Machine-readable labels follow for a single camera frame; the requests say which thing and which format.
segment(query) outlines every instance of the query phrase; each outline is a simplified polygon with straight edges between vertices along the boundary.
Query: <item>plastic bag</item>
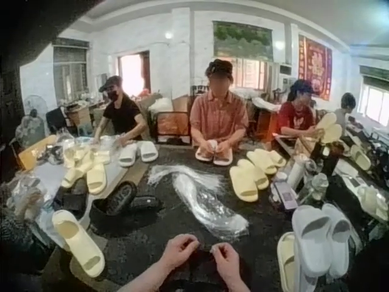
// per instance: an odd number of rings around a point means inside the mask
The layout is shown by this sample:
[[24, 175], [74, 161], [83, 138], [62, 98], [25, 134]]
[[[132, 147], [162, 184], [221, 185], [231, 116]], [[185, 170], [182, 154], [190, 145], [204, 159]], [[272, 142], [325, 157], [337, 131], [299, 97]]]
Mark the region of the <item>plastic bag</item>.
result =
[[23, 214], [24, 218], [33, 221], [44, 204], [50, 200], [46, 194], [47, 189], [40, 179], [31, 174], [21, 175], [12, 190], [11, 197], [7, 200], [7, 207], [14, 210], [16, 214], [26, 210]]
[[195, 171], [184, 165], [156, 165], [149, 174], [148, 184], [157, 184], [162, 177], [170, 173], [183, 173], [192, 178], [196, 183], [208, 188], [211, 191], [217, 191], [221, 188], [222, 175], [211, 175], [205, 172]]
[[173, 173], [180, 199], [215, 237], [234, 241], [249, 233], [248, 221], [216, 199], [222, 176], [199, 173], [184, 165], [157, 165], [151, 169], [148, 183], [156, 184], [169, 173]]

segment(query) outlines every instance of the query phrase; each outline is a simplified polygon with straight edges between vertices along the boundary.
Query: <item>window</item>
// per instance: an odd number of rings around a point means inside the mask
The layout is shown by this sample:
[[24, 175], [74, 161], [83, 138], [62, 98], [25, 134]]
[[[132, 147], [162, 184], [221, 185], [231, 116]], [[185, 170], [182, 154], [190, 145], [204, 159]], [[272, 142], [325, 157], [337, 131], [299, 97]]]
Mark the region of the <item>window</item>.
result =
[[144, 89], [150, 92], [149, 52], [118, 58], [118, 73], [123, 78], [123, 90], [129, 96], [138, 96]]
[[383, 126], [389, 125], [389, 91], [364, 85], [359, 101], [358, 113], [379, 122]]
[[54, 87], [57, 104], [78, 100], [88, 91], [86, 53], [82, 47], [54, 46]]
[[234, 82], [231, 87], [266, 90], [268, 66], [265, 61], [242, 58], [218, 58], [232, 63], [232, 76]]

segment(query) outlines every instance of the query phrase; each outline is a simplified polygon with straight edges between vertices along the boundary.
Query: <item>red shirt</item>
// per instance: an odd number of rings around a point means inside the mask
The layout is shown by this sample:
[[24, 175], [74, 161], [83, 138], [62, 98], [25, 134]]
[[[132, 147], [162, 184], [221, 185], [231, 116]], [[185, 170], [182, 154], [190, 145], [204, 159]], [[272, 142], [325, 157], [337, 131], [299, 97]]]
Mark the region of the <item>red shirt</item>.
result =
[[199, 130], [205, 140], [227, 140], [236, 130], [246, 129], [249, 120], [243, 100], [229, 92], [223, 103], [206, 92], [197, 97], [192, 106], [190, 124]]
[[304, 106], [302, 110], [297, 111], [292, 102], [285, 102], [281, 105], [278, 112], [278, 133], [282, 127], [288, 127], [296, 130], [307, 130], [314, 125], [314, 116], [309, 107]]

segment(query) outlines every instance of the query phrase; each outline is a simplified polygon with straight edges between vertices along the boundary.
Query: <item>black t-shirt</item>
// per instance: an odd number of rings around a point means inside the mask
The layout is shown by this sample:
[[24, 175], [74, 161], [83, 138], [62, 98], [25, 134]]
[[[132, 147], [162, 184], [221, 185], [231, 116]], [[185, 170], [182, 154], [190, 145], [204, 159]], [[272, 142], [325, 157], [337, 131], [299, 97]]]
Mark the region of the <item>black t-shirt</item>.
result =
[[[122, 134], [136, 127], [135, 117], [138, 114], [140, 111], [136, 103], [124, 94], [120, 108], [115, 108], [114, 103], [111, 102], [104, 110], [103, 116], [112, 121], [116, 134]], [[134, 140], [142, 140], [142, 137], [139, 135]]]

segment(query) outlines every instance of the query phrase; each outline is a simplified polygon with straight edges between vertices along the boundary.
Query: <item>ceiling light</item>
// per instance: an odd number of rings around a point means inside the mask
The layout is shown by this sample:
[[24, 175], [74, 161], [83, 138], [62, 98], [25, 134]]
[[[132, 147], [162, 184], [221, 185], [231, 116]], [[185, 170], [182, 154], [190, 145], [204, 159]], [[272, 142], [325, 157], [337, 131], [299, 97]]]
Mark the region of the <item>ceiling light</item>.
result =
[[173, 38], [173, 34], [171, 32], [166, 32], [165, 33], [165, 38], [167, 38], [168, 40], [170, 40], [171, 38]]
[[276, 41], [274, 46], [277, 50], [283, 50], [285, 48], [285, 43], [283, 41]]

